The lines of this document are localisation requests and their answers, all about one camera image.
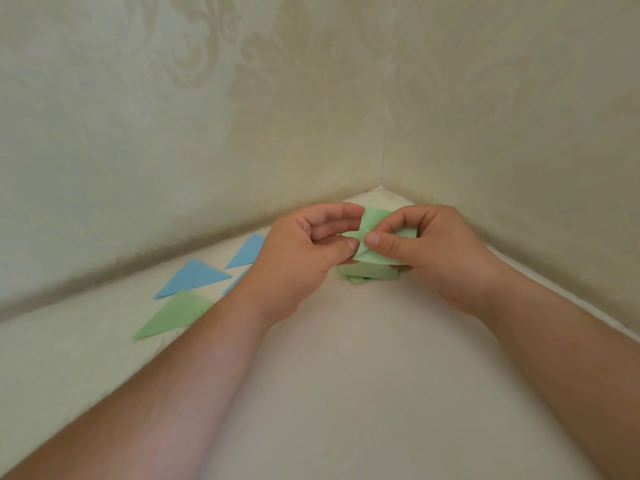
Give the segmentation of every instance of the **skin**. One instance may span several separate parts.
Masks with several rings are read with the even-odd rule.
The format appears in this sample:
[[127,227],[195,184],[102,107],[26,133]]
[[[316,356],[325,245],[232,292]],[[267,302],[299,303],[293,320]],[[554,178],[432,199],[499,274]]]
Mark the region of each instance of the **skin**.
[[[357,241],[337,234],[363,212],[336,203],[278,219],[226,297],[5,480],[196,476],[262,339],[353,256]],[[391,234],[405,226],[419,238]],[[635,341],[503,263],[451,207],[399,209],[366,242],[480,319],[608,476],[640,477]]]

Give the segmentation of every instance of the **green paper piece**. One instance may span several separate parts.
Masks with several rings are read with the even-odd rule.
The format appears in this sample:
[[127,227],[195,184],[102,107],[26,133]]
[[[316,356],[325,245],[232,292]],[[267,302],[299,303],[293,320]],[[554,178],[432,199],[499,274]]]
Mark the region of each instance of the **green paper piece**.
[[[382,219],[391,214],[391,210],[378,209],[377,207],[365,207],[364,214],[360,220],[360,229],[358,230],[358,240],[360,241],[360,247],[353,257],[356,261],[368,262],[371,264],[404,264],[397,259],[391,259],[386,256],[382,256],[373,252],[364,243],[365,236],[370,233]],[[394,234],[401,237],[416,237],[418,234],[417,229],[405,228],[396,231]]]
[[347,276],[347,279],[352,285],[361,285],[366,283],[367,281],[372,280],[373,278],[363,278],[362,276]]
[[212,301],[196,295],[196,293],[180,290],[136,332],[133,339],[144,339],[151,337],[151,335],[189,326],[212,305]]
[[359,276],[361,278],[375,278],[377,280],[398,279],[397,269],[382,264],[359,262],[356,264],[343,264],[336,266],[338,273],[343,276]]

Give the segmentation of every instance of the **forearm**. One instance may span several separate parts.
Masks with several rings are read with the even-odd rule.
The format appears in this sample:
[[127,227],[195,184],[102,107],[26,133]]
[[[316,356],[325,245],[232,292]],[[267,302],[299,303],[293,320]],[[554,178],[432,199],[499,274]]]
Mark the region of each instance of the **forearm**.
[[608,475],[640,477],[638,343],[510,268],[481,319]]
[[193,477],[266,323],[250,303],[223,298],[6,479]]

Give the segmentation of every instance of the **folded blue paper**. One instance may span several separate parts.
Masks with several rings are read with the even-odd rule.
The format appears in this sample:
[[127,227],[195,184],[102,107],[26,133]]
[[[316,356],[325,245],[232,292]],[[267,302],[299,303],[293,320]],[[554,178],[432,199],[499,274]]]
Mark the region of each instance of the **folded blue paper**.
[[258,257],[258,253],[262,248],[264,238],[260,234],[251,234],[242,247],[236,252],[236,255],[229,261],[229,264],[225,266],[225,269],[231,269],[233,267],[244,266],[245,264],[251,264]]
[[242,279],[242,277],[244,276],[244,274],[245,274],[247,271],[249,271],[249,268],[245,269],[245,270],[242,272],[242,274],[241,274],[240,276],[238,276],[238,277],[235,279],[235,281],[229,285],[229,288],[227,288],[226,290],[222,291],[222,295],[224,296],[224,295],[226,295],[229,291],[231,291],[231,288],[233,288],[234,286],[236,286],[236,283]]
[[219,271],[197,259],[189,259],[176,274],[156,293],[154,298],[162,298],[178,293],[180,290],[193,290],[201,286],[232,278],[228,273]]

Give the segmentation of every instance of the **person's right arm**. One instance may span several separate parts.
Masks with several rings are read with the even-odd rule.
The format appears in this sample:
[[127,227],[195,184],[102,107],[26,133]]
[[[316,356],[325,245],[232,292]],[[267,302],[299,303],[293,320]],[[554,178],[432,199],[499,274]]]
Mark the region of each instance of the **person's right arm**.
[[452,207],[404,207],[365,241],[480,319],[606,475],[640,478],[640,344],[501,261]]

